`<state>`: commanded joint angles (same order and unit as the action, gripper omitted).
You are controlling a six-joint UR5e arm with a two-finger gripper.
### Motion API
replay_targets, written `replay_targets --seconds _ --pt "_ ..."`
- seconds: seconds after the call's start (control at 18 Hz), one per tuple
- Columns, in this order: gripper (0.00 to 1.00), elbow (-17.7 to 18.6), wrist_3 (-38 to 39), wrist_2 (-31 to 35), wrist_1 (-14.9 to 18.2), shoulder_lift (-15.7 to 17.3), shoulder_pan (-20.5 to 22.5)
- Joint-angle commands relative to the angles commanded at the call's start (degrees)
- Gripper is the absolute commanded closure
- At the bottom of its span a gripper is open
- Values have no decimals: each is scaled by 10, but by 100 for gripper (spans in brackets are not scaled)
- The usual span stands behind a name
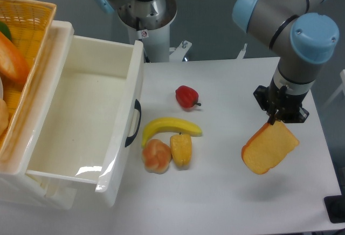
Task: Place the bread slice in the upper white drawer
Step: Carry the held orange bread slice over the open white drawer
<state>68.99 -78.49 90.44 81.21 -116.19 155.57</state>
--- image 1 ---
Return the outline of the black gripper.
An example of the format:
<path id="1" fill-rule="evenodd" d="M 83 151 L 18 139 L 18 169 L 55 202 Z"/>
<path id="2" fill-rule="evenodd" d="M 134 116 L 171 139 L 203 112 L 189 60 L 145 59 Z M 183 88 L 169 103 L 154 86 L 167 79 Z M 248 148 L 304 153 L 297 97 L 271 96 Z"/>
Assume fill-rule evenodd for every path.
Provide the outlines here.
<path id="1" fill-rule="evenodd" d="M 302 107 L 307 95 L 291 95 L 287 93 L 287 86 L 278 88 L 276 85 L 258 86 L 253 95 L 260 108 L 268 115 L 268 123 L 274 125 L 276 121 L 283 123 L 304 123 L 309 112 Z"/>

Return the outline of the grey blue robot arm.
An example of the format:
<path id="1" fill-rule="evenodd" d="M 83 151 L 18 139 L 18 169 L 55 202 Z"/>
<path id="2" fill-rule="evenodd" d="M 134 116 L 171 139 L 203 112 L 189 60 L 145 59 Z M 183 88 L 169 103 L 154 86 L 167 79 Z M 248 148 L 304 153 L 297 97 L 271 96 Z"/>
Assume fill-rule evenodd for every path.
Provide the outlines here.
<path id="1" fill-rule="evenodd" d="M 328 16 L 314 12 L 326 0 L 237 0 L 233 21 L 279 56 L 270 84 L 254 97 L 268 122 L 303 123 L 302 103 L 324 64 L 332 57 L 340 31 Z"/>

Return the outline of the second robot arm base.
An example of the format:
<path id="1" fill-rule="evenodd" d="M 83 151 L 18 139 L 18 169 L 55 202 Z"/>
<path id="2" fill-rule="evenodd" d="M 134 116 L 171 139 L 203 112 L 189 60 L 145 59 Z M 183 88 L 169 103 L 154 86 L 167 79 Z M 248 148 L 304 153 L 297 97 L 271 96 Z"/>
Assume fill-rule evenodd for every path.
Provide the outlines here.
<path id="1" fill-rule="evenodd" d="M 94 0 L 104 13 L 117 13 L 122 22 L 135 30 L 157 30 L 173 22 L 175 0 Z"/>

